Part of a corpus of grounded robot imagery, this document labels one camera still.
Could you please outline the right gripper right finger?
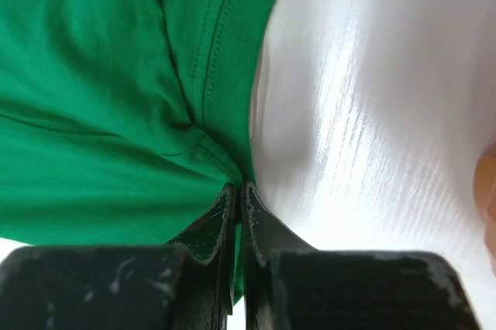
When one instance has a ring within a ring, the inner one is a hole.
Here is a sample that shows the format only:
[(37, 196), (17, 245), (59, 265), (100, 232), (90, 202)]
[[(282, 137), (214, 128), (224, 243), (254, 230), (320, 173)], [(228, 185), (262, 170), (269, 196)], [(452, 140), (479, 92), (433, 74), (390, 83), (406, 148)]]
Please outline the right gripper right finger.
[(281, 277), (281, 257), (315, 248), (267, 208), (251, 181), (242, 187), (240, 213), (246, 328), (289, 329), (288, 289)]

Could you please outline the green t shirt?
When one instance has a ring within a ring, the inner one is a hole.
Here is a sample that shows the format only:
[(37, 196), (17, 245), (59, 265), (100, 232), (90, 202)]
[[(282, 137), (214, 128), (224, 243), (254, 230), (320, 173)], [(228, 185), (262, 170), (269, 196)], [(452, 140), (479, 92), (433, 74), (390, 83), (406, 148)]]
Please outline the green t shirt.
[(252, 180), (276, 0), (1, 0), (1, 237), (159, 244)]

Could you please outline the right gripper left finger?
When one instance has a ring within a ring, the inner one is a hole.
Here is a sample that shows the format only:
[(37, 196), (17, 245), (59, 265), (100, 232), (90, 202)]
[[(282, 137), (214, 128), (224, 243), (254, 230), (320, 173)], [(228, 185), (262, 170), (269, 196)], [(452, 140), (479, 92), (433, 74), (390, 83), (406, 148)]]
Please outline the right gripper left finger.
[(170, 242), (185, 252), (172, 329), (225, 329), (233, 312), (236, 187), (227, 184), (212, 206)]

